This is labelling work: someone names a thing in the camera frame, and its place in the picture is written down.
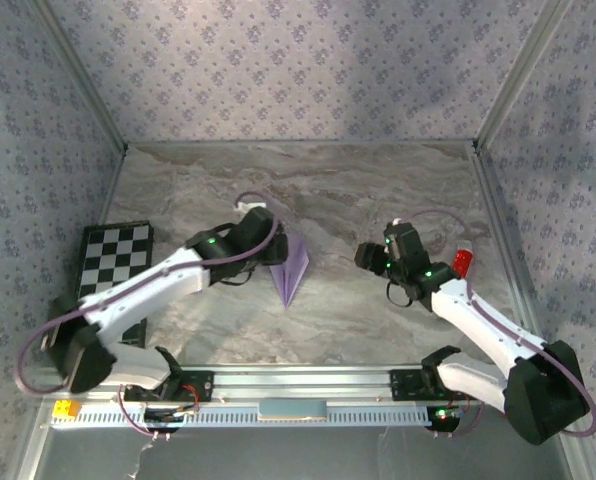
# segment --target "patterned wallpaper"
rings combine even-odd
[[[22,5],[0,0],[0,480],[29,406],[14,356],[73,281],[118,158]]]
[[[125,140],[473,138],[544,0],[50,0]]]
[[[490,154],[539,320],[596,398],[596,0],[574,2]]]

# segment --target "purple paper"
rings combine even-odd
[[[285,308],[288,308],[293,300],[298,284],[309,265],[307,245],[303,237],[295,233],[288,233],[287,246],[288,255],[285,263],[269,267]]]

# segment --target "red object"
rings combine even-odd
[[[460,278],[465,278],[467,276],[473,258],[474,254],[469,250],[460,249],[456,252],[453,269],[460,275]]]

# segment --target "black and white checkered board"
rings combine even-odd
[[[76,293],[98,293],[138,275],[151,266],[153,228],[148,222],[86,227],[80,247]],[[123,335],[123,343],[145,346],[146,320]]]

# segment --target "gray marble tabletop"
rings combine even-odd
[[[213,286],[151,315],[148,344],[168,348],[181,363],[408,363],[445,345],[484,359],[447,321],[418,305],[391,305],[386,281],[354,265],[359,243],[380,241],[388,221],[429,208],[451,209],[468,223],[474,286],[512,318],[462,144],[131,146],[107,221],[149,220],[159,262],[199,230],[238,221],[232,202],[247,190],[271,195],[287,229],[305,237],[305,278],[289,309],[269,269],[259,268],[244,286]],[[469,240],[446,216],[413,223],[435,260],[451,262]],[[404,299],[394,292],[394,300]]]

